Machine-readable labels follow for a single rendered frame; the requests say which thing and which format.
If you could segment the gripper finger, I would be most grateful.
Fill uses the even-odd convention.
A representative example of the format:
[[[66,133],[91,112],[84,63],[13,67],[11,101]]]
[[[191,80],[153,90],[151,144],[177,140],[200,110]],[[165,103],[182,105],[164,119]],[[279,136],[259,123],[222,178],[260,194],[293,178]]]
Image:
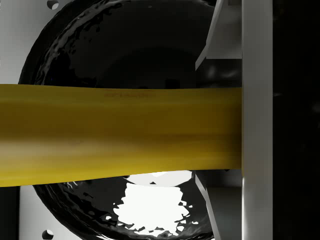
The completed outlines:
[[[242,240],[242,175],[240,170],[196,170],[215,240]]]
[[[242,0],[216,0],[195,76],[197,87],[242,85]]]

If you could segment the banana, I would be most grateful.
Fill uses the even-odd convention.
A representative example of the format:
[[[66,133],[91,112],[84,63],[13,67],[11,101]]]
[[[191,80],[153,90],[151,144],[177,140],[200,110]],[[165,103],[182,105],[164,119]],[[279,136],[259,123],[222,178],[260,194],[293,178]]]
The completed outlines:
[[[242,90],[0,84],[0,187],[242,166]]]

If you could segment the black plate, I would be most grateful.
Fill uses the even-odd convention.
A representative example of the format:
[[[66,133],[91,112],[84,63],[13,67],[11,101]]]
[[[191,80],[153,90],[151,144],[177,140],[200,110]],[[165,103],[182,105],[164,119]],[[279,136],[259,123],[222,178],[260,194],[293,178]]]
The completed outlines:
[[[79,88],[239,88],[236,58],[196,60],[216,0],[73,0],[44,27],[19,83]],[[35,185],[81,240],[214,240],[196,179],[162,187],[131,176]]]

